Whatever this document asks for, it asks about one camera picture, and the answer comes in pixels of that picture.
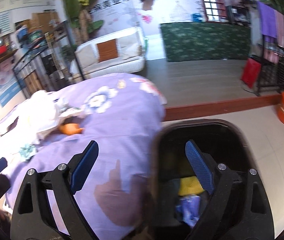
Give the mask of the orange snack wrapper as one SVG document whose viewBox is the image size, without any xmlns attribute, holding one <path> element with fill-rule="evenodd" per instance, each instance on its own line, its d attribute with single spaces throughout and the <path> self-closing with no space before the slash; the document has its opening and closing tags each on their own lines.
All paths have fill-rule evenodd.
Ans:
<svg viewBox="0 0 284 240">
<path fill-rule="evenodd" d="M 79 124 L 68 123 L 60 125 L 59 131 L 65 135 L 74 135 L 81 134 L 84 131 L 84 128 L 81 128 Z"/>
</svg>

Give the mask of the yellow trash in bin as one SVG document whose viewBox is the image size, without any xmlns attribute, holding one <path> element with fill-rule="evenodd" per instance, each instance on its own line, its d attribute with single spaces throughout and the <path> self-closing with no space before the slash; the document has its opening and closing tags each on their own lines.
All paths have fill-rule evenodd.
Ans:
<svg viewBox="0 0 284 240">
<path fill-rule="evenodd" d="M 180 179 L 179 196 L 183 197 L 191 194 L 199 195 L 202 192 L 204 192 L 204 189 L 196 176 Z"/>
</svg>

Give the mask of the black trash bin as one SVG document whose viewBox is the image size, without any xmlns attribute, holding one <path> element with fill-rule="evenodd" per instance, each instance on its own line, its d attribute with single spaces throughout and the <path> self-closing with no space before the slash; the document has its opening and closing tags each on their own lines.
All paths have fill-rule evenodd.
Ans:
<svg viewBox="0 0 284 240">
<path fill-rule="evenodd" d="M 215 190 L 197 195 L 199 220 L 191 228 L 179 222 L 176 205 L 180 179 L 196 176 L 185 155 L 193 140 L 213 172 Z M 239 129 L 220 119 L 183 121 L 165 128 L 154 143 L 153 239 L 261 239 L 264 203 L 258 200 L 259 175 Z"/>
</svg>

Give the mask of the purple trash in bin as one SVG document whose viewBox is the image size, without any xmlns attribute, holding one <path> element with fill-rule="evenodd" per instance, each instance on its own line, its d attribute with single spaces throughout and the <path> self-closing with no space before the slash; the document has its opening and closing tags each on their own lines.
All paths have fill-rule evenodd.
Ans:
<svg viewBox="0 0 284 240">
<path fill-rule="evenodd" d="M 176 205 L 176 216 L 179 222 L 184 222 L 193 228 L 199 220 L 199 207 L 201 198 L 195 194 L 179 198 Z"/>
</svg>

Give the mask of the purple floral bed quilt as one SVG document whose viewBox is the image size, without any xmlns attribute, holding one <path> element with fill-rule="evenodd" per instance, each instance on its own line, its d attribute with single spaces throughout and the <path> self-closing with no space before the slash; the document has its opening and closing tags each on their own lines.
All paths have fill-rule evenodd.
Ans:
<svg viewBox="0 0 284 240">
<path fill-rule="evenodd" d="M 124 239 L 145 219 L 154 137 L 166 98 L 148 79 L 107 74 L 40 90 L 0 125 L 0 239 Z M 79 124 L 65 135 L 62 124 Z M 99 155 L 81 191 L 70 161 L 92 141 Z"/>
</svg>

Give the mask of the red bag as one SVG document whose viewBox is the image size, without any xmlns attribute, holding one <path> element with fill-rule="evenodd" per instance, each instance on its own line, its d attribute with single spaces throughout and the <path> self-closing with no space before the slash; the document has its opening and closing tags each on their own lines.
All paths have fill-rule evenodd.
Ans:
<svg viewBox="0 0 284 240">
<path fill-rule="evenodd" d="M 252 58 L 248 58 L 240 80 L 243 81 L 247 87 L 252 88 L 258 79 L 260 70 L 261 63 Z"/>
</svg>

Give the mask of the black metal rack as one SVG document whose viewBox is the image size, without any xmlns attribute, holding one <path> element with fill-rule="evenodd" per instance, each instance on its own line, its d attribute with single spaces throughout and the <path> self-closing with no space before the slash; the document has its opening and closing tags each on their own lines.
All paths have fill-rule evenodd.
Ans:
<svg viewBox="0 0 284 240">
<path fill-rule="evenodd" d="M 262 35 L 262 55 L 260 57 L 260 71 L 256 81 L 254 94 L 261 96 L 266 90 L 275 90 L 278 93 L 284 90 L 284 51 L 277 46 L 277 41 L 267 39 Z"/>
</svg>

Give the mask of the orange sofa cushion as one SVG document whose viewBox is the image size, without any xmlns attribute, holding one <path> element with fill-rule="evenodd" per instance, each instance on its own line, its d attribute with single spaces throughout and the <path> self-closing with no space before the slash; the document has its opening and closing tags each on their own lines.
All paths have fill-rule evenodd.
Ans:
<svg viewBox="0 0 284 240">
<path fill-rule="evenodd" d="M 97 48 L 99 52 L 99 62 L 116 59 L 119 56 L 116 39 L 98 43 Z"/>
</svg>

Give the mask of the white sofa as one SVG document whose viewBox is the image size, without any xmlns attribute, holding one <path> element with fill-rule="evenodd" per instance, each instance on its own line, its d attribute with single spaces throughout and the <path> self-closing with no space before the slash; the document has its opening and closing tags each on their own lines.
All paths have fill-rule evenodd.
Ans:
<svg viewBox="0 0 284 240">
<path fill-rule="evenodd" d="M 145 67 L 141 27 L 131 27 L 94 38 L 78 46 L 70 74 L 86 79 L 112 73 L 138 73 Z"/>
</svg>

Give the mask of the green patterned cabinet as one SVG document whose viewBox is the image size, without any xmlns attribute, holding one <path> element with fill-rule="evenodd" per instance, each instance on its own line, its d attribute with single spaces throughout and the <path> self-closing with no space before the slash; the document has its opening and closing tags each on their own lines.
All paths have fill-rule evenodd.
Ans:
<svg viewBox="0 0 284 240">
<path fill-rule="evenodd" d="M 251 47 L 249 27 L 203 22 L 160 25 L 169 62 L 198 60 L 245 60 Z"/>
</svg>

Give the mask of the red phone booth cabinet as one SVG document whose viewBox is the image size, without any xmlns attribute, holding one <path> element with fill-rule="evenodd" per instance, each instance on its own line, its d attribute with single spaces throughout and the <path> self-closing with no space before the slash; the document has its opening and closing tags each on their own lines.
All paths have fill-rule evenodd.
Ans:
<svg viewBox="0 0 284 240">
<path fill-rule="evenodd" d="M 228 22 L 224 0 L 202 0 L 202 3 L 208 22 Z"/>
</svg>

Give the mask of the purple towel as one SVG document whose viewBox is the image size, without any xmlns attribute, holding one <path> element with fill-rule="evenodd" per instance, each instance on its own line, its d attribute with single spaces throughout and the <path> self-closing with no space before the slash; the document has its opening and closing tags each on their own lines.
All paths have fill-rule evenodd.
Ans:
<svg viewBox="0 0 284 240">
<path fill-rule="evenodd" d="M 260 16 L 260 31 L 269 38 L 277 37 L 275 10 L 265 3 L 257 2 Z"/>
</svg>

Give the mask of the pink towel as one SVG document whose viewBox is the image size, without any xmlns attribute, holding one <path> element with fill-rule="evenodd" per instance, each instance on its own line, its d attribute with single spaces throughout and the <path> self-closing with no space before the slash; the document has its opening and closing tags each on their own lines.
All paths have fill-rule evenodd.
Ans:
<svg viewBox="0 0 284 240">
<path fill-rule="evenodd" d="M 275 11 L 277 43 L 280 47 L 284 48 L 284 15 Z"/>
</svg>

